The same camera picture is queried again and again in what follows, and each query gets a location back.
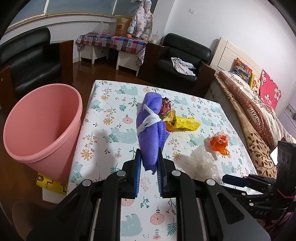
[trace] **brown leaf-patterned blanket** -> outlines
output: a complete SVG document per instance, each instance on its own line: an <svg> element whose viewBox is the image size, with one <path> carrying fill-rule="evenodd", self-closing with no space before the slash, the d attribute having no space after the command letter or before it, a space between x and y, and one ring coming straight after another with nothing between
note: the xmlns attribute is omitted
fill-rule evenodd
<svg viewBox="0 0 296 241"><path fill-rule="evenodd" d="M237 119L240 122L241 130L244 133L245 141L247 144L247 151L257 170L258 175L276 178L276 167L274 166L269 156L270 149L268 145L260 136L258 131L254 129L241 104L228 89L228 87L220 77L218 71L215 73L215 78L220 84L227 98L230 100L237 114Z"/></svg>

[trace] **wooden floor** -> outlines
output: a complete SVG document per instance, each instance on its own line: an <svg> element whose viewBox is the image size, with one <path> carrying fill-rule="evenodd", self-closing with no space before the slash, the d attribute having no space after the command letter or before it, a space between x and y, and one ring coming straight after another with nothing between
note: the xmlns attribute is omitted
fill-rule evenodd
<svg viewBox="0 0 296 241"><path fill-rule="evenodd" d="M135 84L154 86L146 81L138 79L136 72L121 67L115 69L116 62L105 59L96 60L92 65L89 61L73 64L73 86L79 91L83 102L84 117L86 105L89 99L92 84L95 80L113 80ZM3 128L6 117L0 110L0 202L10 220L11 210L17 200L28 200L47 208L54 208L55 204L42 200L42 189L36 186L37 172L13 160L5 151L3 145Z"/></svg>

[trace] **bed headboard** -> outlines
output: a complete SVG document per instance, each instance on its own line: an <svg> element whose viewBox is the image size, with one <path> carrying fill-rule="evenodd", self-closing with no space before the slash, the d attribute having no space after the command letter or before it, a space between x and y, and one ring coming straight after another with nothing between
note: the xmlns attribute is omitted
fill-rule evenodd
<svg viewBox="0 0 296 241"><path fill-rule="evenodd" d="M217 66L218 70L232 71L237 58L248 65L255 76L260 79L262 68L245 52L222 37L219 39L210 65Z"/></svg>

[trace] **black armchair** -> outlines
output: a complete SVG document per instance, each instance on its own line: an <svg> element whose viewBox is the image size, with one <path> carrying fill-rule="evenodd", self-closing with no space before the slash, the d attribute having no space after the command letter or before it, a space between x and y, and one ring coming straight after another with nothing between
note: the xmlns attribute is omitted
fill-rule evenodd
<svg viewBox="0 0 296 241"><path fill-rule="evenodd" d="M50 42L46 27L0 45L0 106L9 112L30 91L50 83L73 83L73 40Z"/></svg>
<svg viewBox="0 0 296 241"><path fill-rule="evenodd" d="M171 57L193 64L196 76L178 73L173 67ZM165 89L203 97L215 73L215 70L207 65L210 57L209 48L170 33L165 36L163 46L148 43L139 77Z"/></svg>

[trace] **silver screw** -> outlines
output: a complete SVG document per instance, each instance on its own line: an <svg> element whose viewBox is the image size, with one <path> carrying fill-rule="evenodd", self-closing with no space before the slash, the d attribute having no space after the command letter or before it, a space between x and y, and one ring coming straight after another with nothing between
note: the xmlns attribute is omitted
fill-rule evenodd
<svg viewBox="0 0 296 241"><path fill-rule="evenodd" d="M119 177L124 177L124 176L126 175L126 172L123 171L123 170L120 170L120 171L118 171L116 174L117 174L117 176L119 176Z"/></svg>
<svg viewBox="0 0 296 241"><path fill-rule="evenodd" d="M175 176L175 177L178 177L178 176L181 175L181 172L179 170L173 170L172 175Z"/></svg>
<svg viewBox="0 0 296 241"><path fill-rule="evenodd" d="M84 181L82 182L82 185L85 186L85 187L90 186L90 185L91 185L91 180L88 180L88 179L84 180Z"/></svg>
<svg viewBox="0 0 296 241"><path fill-rule="evenodd" d="M216 182L213 179L208 179L207 184L210 186L214 186L216 184Z"/></svg>

